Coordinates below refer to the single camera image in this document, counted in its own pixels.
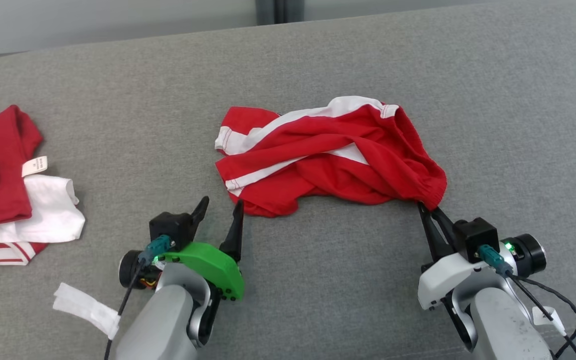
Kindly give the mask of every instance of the teal connector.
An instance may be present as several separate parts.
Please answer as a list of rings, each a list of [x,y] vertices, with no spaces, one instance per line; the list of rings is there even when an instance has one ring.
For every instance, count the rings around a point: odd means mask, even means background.
[[[170,250],[170,241],[170,236],[168,235],[160,235],[151,241],[148,246],[146,246],[146,249],[137,256],[139,262],[141,263],[143,261],[143,266],[150,265],[156,256],[162,255]]]
[[[490,265],[494,268],[494,271],[499,275],[507,278],[508,274],[507,271],[513,273],[513,267],[510,266],[505,260],[502,255],[500,255],[497,251],[495,251],[492,246],[483,244],[477,250],[479,258],[482,259],[486,264]]]

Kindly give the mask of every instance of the cable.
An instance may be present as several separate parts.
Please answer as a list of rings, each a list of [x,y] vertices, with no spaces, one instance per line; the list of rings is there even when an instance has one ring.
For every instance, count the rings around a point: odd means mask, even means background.
[[[541,289],[546,290],[547,292],[554,294],[554,296],[558,297],[559,300],[563,301],[564,303],[568,304],[570,306],[570,309],[572,309],[572,311],[574,312],[574,314],[576,315],[576,306],[574,305],[574,303],[572,303],[572,301],[570,301],[566,296],[560,294],[558,291],[556,291],[555,289],[551,289],[550,287],[542,284],[541,282],[537,282],[535,280],[530,280],[530,278],[525,278],[523,276],[517,276],[517,278],[521,281],[523,281],[524,283],[530,284],[530,285],[535,285],[535,287],[540,287]],[[570,340],[574,340],[576,338],[576,328],[574,328],[574,331],[572,332],[572,335],[570,335]],[[555,357],[558,358],[560,356],[562,356],[564,350],[566,350],[566,348],[568,348],[569,344],[566,342],[565,344],[563,344],[560,349],[557,351],[557,353],[555,353]]]
[[[508,287],[512,289],[512,285],[510,283],[510,280],[506,277],[504,279],[505,283],[508,284]],[[525,303],[523,301],[521,301],[521,299],[519,298],[519,296],[517,296],[517,293],[513,290],[512,294],[514,295],[514,298],[517,300],[517,303],[519,303],[519,305],[521,306],[521,309],[523,309],[523,314],[530,319],[530,310],[528,310],[528,307],[526,307]]]
[[[535,296],[534,296],[530,291],[528,291],[528,289],[526,289],[526,287],[525,287],[520,281],[525,281],[525,282],[528,283],[528,284],[535,283],[534,285],[537,285],[537,286],[540,287],[540,288],[542,287],[542,289],[544,289],[544,290],[546,290],[545,288],[546,288],[547,286],[546,286],[546,285],[543,285],[543,284],[540,284],[539,282],[533,281],[533,280],[530,280],[530,282],[528,282],[528,281],[526,281],[526,280],[528,280],[527,278],[522,277],[522,276],[513,275],[512,272],[510,272],[510,271],[507,271],[506,274],[508,275],[508,277],[509,277],[512,281],[514,281],[514,284],[517,285],[517,287],[518,287],[524,294],[526,294],[526,296],[528,296],[528,298],[530,298],[530,300],[531,300],[535,305],[537,305],[537,308],[539,308],[539,310],[541,310],[541,312],[543,313],[543,315],[544,315],[549,321],[551,321],[551,322],[554,324],[554,319],[553,319],[553,317],[551,316],[550,312],[548,312],[546,309],[544,309],[544,306],[542,305],[542,303],[540,303],[539,300],[537,300],[537,298],[535,298]],[[568,303],[568,305],[571,305],[571,307],[574,306],[574,305],[572,305],[572,302],[571,302],[570,300],[568,300],[568,299],[566,299],[566,303]],[[571,349],[574,351],[574,353],[576,354],[576,345],[574,344],[574,342],[572,342],[572,339],[571,339],[568,335],[564,335],[564,339],[566,340],[567,346],[570,346],[570,348],[571,348]],[[562,353],[563,353],[563,350],[562,350],[562,349],[565,350],[565,347],[562,346],[562,348],[559,349],[559,350],[562,351]]]
[[[137,265],[137,270],[134,272],[132,279],[130,280],[130,285],[128,285],[128,289],[126,289],[126,294],[123,296],[123,300],[121,301],[121,306],[119,306],[119,310],[117,310],[117,316],[122,316],[124,313],[124,308],[126,307],[126,303],[128,303],[128,297],[130,296],[130,292],[133,291],[133,286],[137,282],[137,278],[139,278],[139,273],[144,268],[146,264],[146,260],[140,260],[139,264]],[[110,348],[113,346],[113,341],[108,339],[108,342],[105,344],[105,354],[103,355],[103,360],[108,360],[110,358]]]

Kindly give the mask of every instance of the white label tag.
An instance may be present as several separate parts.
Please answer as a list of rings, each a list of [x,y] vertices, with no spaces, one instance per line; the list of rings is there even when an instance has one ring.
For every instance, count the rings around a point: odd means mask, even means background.
[[[21,177],[31,174],[41,173],[48,169],[48,156],[40,156],[30,161],[26,161],[21,168]]]
[[[563,329],[564,325],[562,323],[562,319],[560,319],[560,316],[557,314],[557,310],[555,310],[554,307],[550,307],[550,306],[544,306],[543,308],[546,309],[548,314],[550,314],[553,322],[551,322],[548,319],[548,317],[546,317],[546,315],[544,315],[544,313],[541,310],[539,310],[539,307],[535,306],[532,308],[532,319],[534,320],[534,324],[535,325],[552,325],[555,328],[557,328],[557,330]]]

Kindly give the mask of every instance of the folded clothing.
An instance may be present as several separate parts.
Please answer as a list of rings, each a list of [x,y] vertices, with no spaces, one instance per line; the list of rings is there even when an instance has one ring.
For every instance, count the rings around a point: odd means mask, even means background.
[[[11,105],[0,113],[0,224],[29,219],[32,214],[21,172],[41,141],[41,133],[18,106]],[[45,247],[0,244],[0,264],[25,265]]]
[[[63,243],[79,239],[86,219],[75,207],[73,180],[57,176],[29,175],[23,178],[32,216],[0,223],[0,244],[35,242]]]
[[[312,195],[414,200],[432,210],[446,191],[446,174],[403,109],[374,98],[340,96],[281,116],[231,107],[214,146],[226,155],[216,166],[231,199],[250,215],[292,214],[297,198]]]

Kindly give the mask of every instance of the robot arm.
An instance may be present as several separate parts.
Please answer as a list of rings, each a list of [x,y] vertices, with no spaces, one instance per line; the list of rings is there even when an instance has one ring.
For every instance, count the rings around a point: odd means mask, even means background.
[[[440,209],[430,212],[422,203],[419,212],[433,260],[422,266],[417,290],[421,307],[434,310],[443,305],[476,359],[519,359],[524,351],[536,359],[551,359],[546,342],[533,327],[531,312],[509,280],[478,253],[480,246],[490,246],[512,273],[527,277],[546,268],[546,255],[537,240],[524,234],[499,241],[496,228],[483,219],[453,225]]]
[[[168,263],[154,295],[117,346],[118,360],[195,360],[210,339],[220,303],[214,285],[181,263]]]
[[[195,360],[197,349],[210,340],[220,302],[242,299],[238,261],[243,203],[237,203],[228,235],[218,249],[194,242],[207,207],[205,196],[192,214],[158,215],[150,221],[151,243],[146,251],[131,250],[121,260],[122,286],[155,293],[121,338],[117,360]],[[167,239],[165,248],[158,246],[162,237]],[[144,257],[148,265],[140,266]]]

